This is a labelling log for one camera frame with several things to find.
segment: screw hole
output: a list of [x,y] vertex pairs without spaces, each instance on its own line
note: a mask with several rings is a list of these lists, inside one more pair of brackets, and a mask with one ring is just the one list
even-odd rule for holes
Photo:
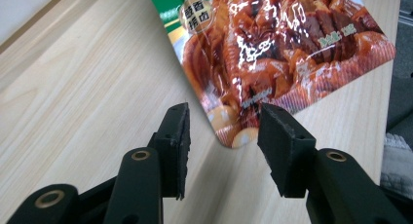
[[123,224],[136,224],[139,222],[139,216],[135,214],[128,215],[122,221]]
[[38,208],[46,208],[56,205],[64,198],[64,192],[61,190],[53,190],[40,196],[34,205]]
[[131,158],[135,161],[142,161],[149,158],[151,154],[148,151],[137,151],[131,155]]
[[341,154],[341,153],[337,153],[337,152],[333,152],[333,151],[329,151],[327,152],[327,157],[331,160],[334,160],[336,162],[346,162],[347,158]]

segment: white wall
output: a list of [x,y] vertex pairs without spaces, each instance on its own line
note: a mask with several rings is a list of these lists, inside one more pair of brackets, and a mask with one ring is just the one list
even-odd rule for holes
[[0,0],[0,45],[51,0]]

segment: wood grain surface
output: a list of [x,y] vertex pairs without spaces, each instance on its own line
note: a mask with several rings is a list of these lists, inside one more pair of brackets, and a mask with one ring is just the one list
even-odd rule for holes
[[[399,0],[363,0],[394,42]],[[296,114],[318,140],[379,181],[392,62]],[[186,198],[164,199],[166,223],[309,223],[282,199],[251,143],[221,146],[150,0],[61,0],[0,55],[0,223],[34,191],[83,193],[145,147],[167,109],[189,102]]]

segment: food photo on package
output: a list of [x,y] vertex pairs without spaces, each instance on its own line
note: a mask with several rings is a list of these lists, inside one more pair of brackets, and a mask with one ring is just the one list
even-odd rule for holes
[[256,139],[260,106],[294,114],[395,56],[361,0],[152,0],[220,142]]

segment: snack package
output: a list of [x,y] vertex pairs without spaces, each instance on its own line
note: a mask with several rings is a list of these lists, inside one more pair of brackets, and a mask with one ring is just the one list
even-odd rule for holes
[[152,0],[216,135],[237,148],[260,106],[294,114],[394,58],[360,0]]

